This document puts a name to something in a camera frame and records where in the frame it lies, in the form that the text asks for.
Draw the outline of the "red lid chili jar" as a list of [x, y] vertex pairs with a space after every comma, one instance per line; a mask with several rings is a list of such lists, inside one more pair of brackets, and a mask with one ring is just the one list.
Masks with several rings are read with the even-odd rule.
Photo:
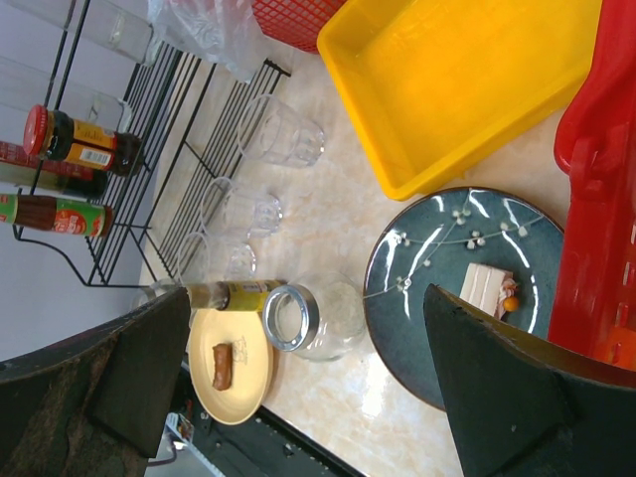
[[73, 119], [40, 104], [29, 111], [23, 147], [30, 155], [121, 177], [136, 175], [144, 163], [137, 136]]

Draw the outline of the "dark sauce bottle black cap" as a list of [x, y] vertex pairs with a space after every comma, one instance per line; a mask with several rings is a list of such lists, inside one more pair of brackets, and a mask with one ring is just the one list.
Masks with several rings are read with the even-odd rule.
[[1, 142], [1, 181], [16, 187], [39, 189], [87, 200], [98, 200], [106, 191], [103, 171], [65, 162], [44, 160], [25, 153], [20, 145]]

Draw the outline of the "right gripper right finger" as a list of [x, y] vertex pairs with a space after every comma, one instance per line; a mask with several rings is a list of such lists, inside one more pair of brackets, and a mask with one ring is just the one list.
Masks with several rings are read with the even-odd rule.
[[466, 476], [632, 476], [635, 375], [429, 285], [424, 321]]

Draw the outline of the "glass oil bottle gold spout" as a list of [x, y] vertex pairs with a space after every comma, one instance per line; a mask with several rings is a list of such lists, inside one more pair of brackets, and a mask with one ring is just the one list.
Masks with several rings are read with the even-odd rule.
[[5, 57], [1, 58], [1, 104], [29, 112], [35, 104], [58, 109], [70, 117], [96, 124], [110, 130], [127, 132], [132, 108], [123, 99], [68, 80], [62, 100], [56, 105], [62, 88], [60, 77], [26, 66]]

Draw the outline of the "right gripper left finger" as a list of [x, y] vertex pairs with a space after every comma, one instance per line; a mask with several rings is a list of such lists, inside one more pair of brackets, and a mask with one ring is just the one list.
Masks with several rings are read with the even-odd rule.
[[4, 476], [142, 476], [157, 454], [191, 305], [177, 287], [1, 364]]

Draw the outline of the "beige plate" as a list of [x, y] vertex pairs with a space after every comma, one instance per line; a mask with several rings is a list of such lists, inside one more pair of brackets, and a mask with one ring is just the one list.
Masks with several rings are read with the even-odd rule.
[[237, 425], [254, 415], [269, 390], [274, 358], [258, 313], [198, 311], [188, 355], [196, 395], [214, 420]]

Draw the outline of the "sauce bottle yellow cap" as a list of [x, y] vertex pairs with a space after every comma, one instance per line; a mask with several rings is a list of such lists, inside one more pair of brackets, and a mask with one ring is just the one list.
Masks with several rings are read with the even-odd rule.
[[110, 230], [110, 206], [43, 195], [1, 195], [1, 222], [65, 235], [104, 237]]

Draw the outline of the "dark teal plate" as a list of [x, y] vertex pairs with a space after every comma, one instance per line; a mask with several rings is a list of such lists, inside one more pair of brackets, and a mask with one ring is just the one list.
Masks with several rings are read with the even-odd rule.
[[453, 188], [408, 206], [381, 234], [365, 276], [367, 326], [384, 365], [415, 397], [443, 409], [423, 317], [426, 288], [458, 295], [471, 263], [508, 271], [520, 307], [504, 322], [545, 338], [562, 245], [552, 218], [502, 191]]

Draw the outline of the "small yellow label bottle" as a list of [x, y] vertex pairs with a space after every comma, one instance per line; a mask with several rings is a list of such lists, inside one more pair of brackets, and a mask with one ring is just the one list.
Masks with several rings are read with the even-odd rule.
[[187, 284], [191, 307], [231, 312], [260, 312], [280, 280], [216, 281]]

